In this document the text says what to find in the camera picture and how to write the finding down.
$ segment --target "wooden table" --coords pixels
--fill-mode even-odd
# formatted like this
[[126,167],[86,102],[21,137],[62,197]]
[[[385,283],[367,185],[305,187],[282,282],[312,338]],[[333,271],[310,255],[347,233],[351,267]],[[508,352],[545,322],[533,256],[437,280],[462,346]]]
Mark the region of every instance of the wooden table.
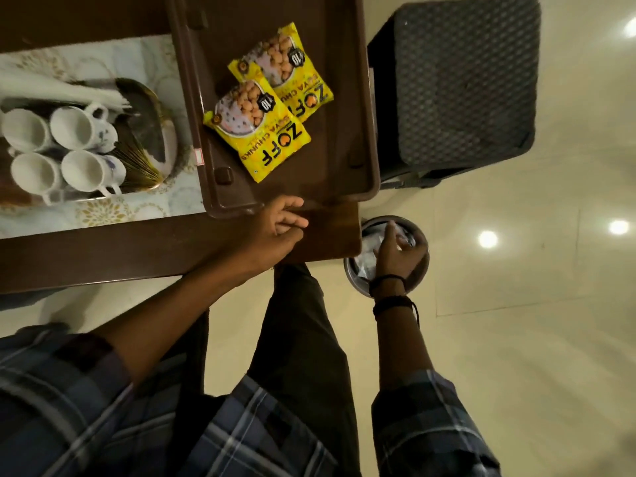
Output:
[[[163,0],[5,0],[0,53],[169,33]],[[290,262],[361,250],[356,203],[304,214],[310,221]],[[0,294],[180,275],[226,250],[248,218],[165,217],[0,240]]]

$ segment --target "rolled-up sleeve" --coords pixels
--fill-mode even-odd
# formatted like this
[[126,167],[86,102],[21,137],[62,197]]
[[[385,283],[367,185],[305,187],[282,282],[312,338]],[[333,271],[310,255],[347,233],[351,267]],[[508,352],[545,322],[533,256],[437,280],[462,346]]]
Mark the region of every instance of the rolled-up sleeve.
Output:
[[32,328],[0,339],[3,474],[81,473],[131,400],[130,377],[100,337]]
[[371,414],[381,476],[500,475],[454,385],[433,370],[381,391]]

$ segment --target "black bracelet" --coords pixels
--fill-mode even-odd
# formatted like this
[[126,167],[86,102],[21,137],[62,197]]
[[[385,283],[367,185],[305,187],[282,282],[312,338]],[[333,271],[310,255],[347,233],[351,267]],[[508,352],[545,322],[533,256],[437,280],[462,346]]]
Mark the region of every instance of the black bracelet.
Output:
[[375,291],[378,288],[378,286],[380,285],[381,282],[383,282],[384,280],[387,280],[387,279],[399,279],[400,281],[402,281],[402,284],[404,285],[404,288],[406,288],[406,279],[402,278],[402,276],[398,276],[398,275],[382,275],[382,276],[377,276],[373,280],[369,281],[369,294],[371,296],[373,296],[373,291]]
[[378,301],[373,307],[373,315],[375,316],[375,320],[378,320],[378,316],[381,313],[384,313],[386,310],[390,310],[391,308],[395,308],[397,306],[403,306],[412,308],[415,310],[415,318],[417,319],[417,327],[420,327],[420,314],[417,311],[417,306],[408,296],[387,296],[383,297],[380,301]]

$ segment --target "yellow snack packet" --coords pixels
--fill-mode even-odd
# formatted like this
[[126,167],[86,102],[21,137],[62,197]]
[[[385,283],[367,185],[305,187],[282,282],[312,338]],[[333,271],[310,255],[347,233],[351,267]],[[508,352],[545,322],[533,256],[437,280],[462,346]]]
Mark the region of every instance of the yellow snack packet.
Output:
[[214,111],[203,115],[203,124],[238,151],[258,183],[312,140],[256,63],[247,66],[241,83],[219,100]]
[[306,55],[294,23],[280,28],[278,35],[260,42],[243,59],[230,63],[229,68],[242,80],[242,72],[252,62],[258,63],[276,95],[301,122],[333,100],[333,92]]

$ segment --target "black stool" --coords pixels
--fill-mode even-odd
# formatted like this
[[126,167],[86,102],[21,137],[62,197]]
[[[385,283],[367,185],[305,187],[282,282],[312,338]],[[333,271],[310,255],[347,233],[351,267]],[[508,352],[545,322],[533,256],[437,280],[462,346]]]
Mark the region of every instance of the black stool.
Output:
[[378,158],[390,187],[520,156],[534,143],[538,0],[406,4],[368,46]]

